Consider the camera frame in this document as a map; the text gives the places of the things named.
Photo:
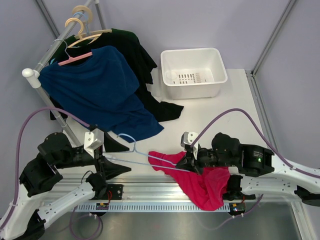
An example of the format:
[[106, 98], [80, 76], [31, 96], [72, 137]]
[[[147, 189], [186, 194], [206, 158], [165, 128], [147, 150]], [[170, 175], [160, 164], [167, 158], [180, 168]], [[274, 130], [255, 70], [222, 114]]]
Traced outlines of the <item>light blue wire hanger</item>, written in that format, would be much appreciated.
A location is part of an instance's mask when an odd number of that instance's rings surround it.
[[168, 163], [168, 164], [170, 164], [172, 167], [171, 167], [171, 166], [169, 167], [169, 166], [158, 165], [158, 164], [141, 163], [141, 162], [124, 160], [124, 159], [118, 159], [118, 158], [112, 158], [112, 160], [120, 161], [120, 162], [125, 162], [125, 163], [132, 163], [132, 164], [137, 164], [137, 165], [157, 167], [157, 168], [162, 168], [162, 169], [170, 169], [170, 170], [179, 171], [179, 172], [188, 172], [188, 170], [176, 168], [176, 164], [170, 162], [169, 160], [166, 160], [166, 159], [163, 159], [163, 158], [160, 158], [160, 157], [156, 157], [156, 156], [153, 156], [153, 155], [150, 155], [150, 154], [147, 154], [147, 153], [143, 153], [143, 152], [138, 151], [138, 150], [137, 150], [137, 141], [136, 141], [136, 139], [135, 139], [134, 137], [132, 137], [131, 135], [126, 134], [126, 133], [119, 133], [119, 134], [117, 135], [117, 138], [120, 138], [120, 137], [127, 137], [127, 138], [133, 140], [132, 150], [126, 150], [126, 151], [124, 151], [123, 153], [128, 153], [128, 154], [130, 154], [130, 153], [136, 153], [136, 154], [141, 155], [141, 156], [145, 156], [145, 157], [148, 157], [148, 158], [151, 158], [151, 159], [154, 159], [154, 160], [158, 160], [158, 161], [161, 161], [161, 162], [164, 162], [164, 163]]

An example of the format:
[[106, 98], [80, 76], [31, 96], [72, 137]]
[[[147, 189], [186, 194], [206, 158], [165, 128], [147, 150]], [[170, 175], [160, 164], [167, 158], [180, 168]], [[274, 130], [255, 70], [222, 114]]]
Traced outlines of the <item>pink t shirt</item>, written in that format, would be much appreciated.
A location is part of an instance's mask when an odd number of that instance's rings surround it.
[[231, 176], [227, 167], [206, 167], [202, 174], [190, 171], [174, 170], [186, 153], [164, 154], [150, 151], [148, 162], [155, 171], [163, 171], [172, 177], [188, 198], [203, 211], [215, 211], [224, 205], [223, 194], [227, 192], [227, 183]]

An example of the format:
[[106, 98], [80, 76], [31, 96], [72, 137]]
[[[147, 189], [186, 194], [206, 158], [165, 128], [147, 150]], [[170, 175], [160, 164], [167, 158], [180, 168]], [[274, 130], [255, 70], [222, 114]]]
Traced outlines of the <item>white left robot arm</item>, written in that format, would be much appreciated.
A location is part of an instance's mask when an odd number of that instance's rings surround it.
[[[14, 199], [0, 220], [2, 240], [38, 240], [51, 224], [72, 208], [87, 200], [109, 196], [107, 181], [131, 171], [103, 155], [103, 151], [126, 152], [129, 148], [97, 128], [86, 132], [81, 146], [72, 147], [64, 133], [55, 132], [37, 148], [38, 155], [18, 177]], [[85, 166], [94, 166], [96, 171], [66, 195], [41, 206], [43, 199], [63, 179], [60, 169]]]

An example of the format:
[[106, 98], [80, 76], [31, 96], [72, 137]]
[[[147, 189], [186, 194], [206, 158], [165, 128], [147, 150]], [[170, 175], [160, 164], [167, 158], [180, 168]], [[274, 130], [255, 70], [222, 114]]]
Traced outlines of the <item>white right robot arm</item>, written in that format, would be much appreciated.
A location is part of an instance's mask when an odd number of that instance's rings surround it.
[[295, 196], [309, 206], [320, 205], [320, 171], [289, 161], [282, 162], [270, 149], [242, 144], [237, 138], [217, 133], [211, 148], [196, 142], [197, 133], [185, 132], [181, 146], [186, 154], [176, 168], [203, 175], [210, 167], [236, 168], [226, 185], [223, 199], [233, 201], [255, 195]]

